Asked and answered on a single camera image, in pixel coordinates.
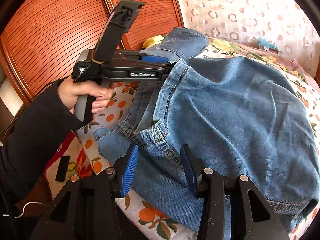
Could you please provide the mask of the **person's left forearm black sleeve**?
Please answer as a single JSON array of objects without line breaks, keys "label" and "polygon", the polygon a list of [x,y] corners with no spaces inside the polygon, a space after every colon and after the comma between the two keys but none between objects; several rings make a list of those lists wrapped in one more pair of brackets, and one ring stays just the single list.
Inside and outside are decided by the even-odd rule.
[{"label": "person's left forearm black sleeve", "polygon": [[28,195],[67,134],[84,125],[59,98],[60,84],[36,97],[1,146],[1,191],[13,203]]}]

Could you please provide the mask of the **person's left hand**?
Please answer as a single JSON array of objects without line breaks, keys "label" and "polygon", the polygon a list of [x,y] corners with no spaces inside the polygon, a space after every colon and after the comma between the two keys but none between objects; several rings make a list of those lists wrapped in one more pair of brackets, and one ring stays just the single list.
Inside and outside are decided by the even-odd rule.
[{"label": "person's left hand", "polygon": [[74,83],[71,77],[65,79],[58,87],[57,93],[62,103],[73,114],[75,104],[79,96],[90,95],[96,99],[92,103],[91,112],[100,113],[108,105],[112,98],[114,89],[118,86],[117,82],[112,82],[105,88],[94,81],[85,81]]}]

